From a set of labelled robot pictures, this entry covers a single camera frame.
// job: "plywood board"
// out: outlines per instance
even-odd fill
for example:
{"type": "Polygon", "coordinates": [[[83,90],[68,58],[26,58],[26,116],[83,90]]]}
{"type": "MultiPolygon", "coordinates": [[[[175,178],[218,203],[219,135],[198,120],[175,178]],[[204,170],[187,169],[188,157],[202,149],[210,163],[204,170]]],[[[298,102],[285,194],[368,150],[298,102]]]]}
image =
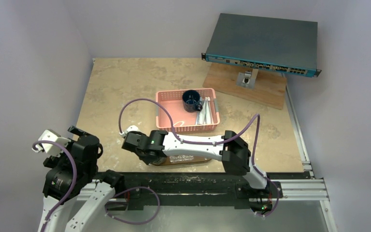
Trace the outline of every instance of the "plywood board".
{"type": "MultiPolygon", "coordinates": [[[[135,98],[155,99],[160,90],[202,88],[210,63],[199,58],[97,58],[87,86],[77,127],[97,136],[104,153],[98,160],[100,171],[118,172],[223,172],[221,162],[169,166],[145,165],[121,148],[118,117],[122,107],[135,98]]],[[[220,124],[213,136],[225,130],[239,132],[255,113],[261,114],[256,152],[258,166],[267,172],[303,172],[297,141],[286,105],[282,110],[216,92],[220,124]]],[[[156,130],[156,106],[137,101],[126,108],[122,126],[136,125],[149,134],[156,130]]],[[[242,138],[252,149],[256,123],[242,138]]]]}
{"type": "Polygon", "coordinates": [[[278,72],[259,70],[254,89],[248,89],[236,85],[238,73],[245,71],[252,69],[212,63],[203,86],[281,110],[285,103],[286,78],[278,72]]]}

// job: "tabletop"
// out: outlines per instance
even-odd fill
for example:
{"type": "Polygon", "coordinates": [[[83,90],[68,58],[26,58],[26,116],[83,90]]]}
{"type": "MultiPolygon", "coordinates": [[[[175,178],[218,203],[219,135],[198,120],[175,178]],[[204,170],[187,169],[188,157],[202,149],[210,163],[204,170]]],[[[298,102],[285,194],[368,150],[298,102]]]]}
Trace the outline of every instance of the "tabletop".
{"type": "MultiPolygon", "coordinates": [[[[100,138],[104,153],[99,171],[120,172],[223,172],[221,162],[146,165],[121,148],[118,117],[122,107],[136,98],[155,100],[161,90],[202,88],[210,63],[200,58],[96,58],[87,86],[77,127],[100,138]]],[[[216,92],[220,124],[211,132],[192,135],[222,135],[239,132],[252,116],[261,115],[255,160],[266,172],[303,172],[298,143],[286,104],[282,110],[216,92]]],[[[137,101],[122,116],[122,128],[136,125],[143,133],[156,130],[156,106],[137,101]]],[[[250,149],[256,123],[242,135],[250,149]]]]}

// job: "mug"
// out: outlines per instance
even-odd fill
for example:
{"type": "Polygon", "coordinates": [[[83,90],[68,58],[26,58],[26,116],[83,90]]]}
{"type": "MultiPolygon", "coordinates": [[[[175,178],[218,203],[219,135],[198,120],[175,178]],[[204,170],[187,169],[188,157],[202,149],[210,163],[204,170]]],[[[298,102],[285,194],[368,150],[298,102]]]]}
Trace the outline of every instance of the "mug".
{"type": "Polygon", "coordinates": [[[202,105],[200,94],[195,90],[187,90],[183,93],[183,107],[187,112],[201,111],[202,105]]]}

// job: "pink basket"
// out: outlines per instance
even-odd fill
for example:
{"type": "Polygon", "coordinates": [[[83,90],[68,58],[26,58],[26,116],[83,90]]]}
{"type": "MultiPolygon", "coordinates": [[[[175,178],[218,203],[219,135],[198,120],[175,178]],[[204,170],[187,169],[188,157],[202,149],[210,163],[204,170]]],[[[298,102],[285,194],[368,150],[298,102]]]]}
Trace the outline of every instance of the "pink basket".
{"type": "MultiPolygon", "coordinates": [[[[156,93],[156,101],[170,113],[173,119],[175,132],[212,131],[220,123],[217,98],[213,88],[199,88],[196,91],[204,99],[210,97],[210,109],[213,124],[195,125],[197,112],[189,113],[183,108],[183,93],[188,89],[159,91],[156,93]]],[[[156,124],[160,130],[171,131],[170,119],[166,113],[157,107],[156,124]]]]}

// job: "wall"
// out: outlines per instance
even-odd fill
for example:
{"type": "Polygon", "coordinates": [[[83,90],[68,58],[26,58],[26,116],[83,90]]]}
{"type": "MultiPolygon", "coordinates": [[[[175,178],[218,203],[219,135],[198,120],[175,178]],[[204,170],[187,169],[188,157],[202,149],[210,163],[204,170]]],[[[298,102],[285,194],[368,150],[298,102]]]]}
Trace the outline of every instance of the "wall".
{"type": "Polygon", "coordinates": [[[31,151],[77,119],[91,57],[61,0],[0,0],[0,231],[37,231],[48,171],[31,151]]]}
{"type": "Polygon", "coordinates": [[[340,231],[371,231],[371,1],[319,1],[318,78],[290,77],[309,156],[340,231]]]}
{"type": "Polygon", "coordinates": [[[220,13],[305,19],[317,0],[65,0],[94,57],[199,57],[220,13]]]}

